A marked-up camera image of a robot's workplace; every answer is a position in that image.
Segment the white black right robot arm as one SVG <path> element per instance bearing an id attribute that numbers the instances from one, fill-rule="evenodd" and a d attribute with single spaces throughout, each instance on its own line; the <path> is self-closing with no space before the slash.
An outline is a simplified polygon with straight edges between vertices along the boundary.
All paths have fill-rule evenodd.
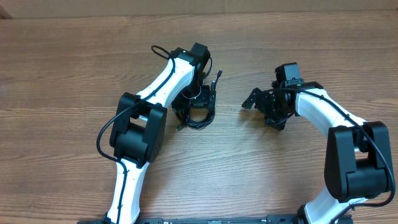
<path id="1" fill-rule="evenodd" d="M 308 119 L 327 139 L 325 188 L 298 210 L 297 223 L 347 223 L 357 207 L 383 207 L 396 194 L 389 132 L 344 109 L 317 82 L 253 89 L 242 107 L 255 107 L 278 131 L 291 116 Z"/>

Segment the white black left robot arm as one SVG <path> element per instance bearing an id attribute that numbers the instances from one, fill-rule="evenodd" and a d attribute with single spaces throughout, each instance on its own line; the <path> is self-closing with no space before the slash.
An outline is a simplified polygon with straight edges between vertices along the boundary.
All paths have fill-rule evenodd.
<path id="1" fill-rule="evenodd" d="M 168 109 L 180 121 L 177 130 L 203 129 L 215 118 L 217 81 L 204 85 L 213 60 L 208 47 L 195 43 L 190 50 L 167 51 L 158 45 L 153 53 L 167 60 L 160 75 L 136 94 L 125 92 L 116 114 L 101 129 L 96 147 L 110 128 L 112 156 L 99 154 L 116 163 L 117 175 L 110 209 L 98 223 L 135 223 L 141 212 L 140 197 L 146 171 L 162 147 Z"/>

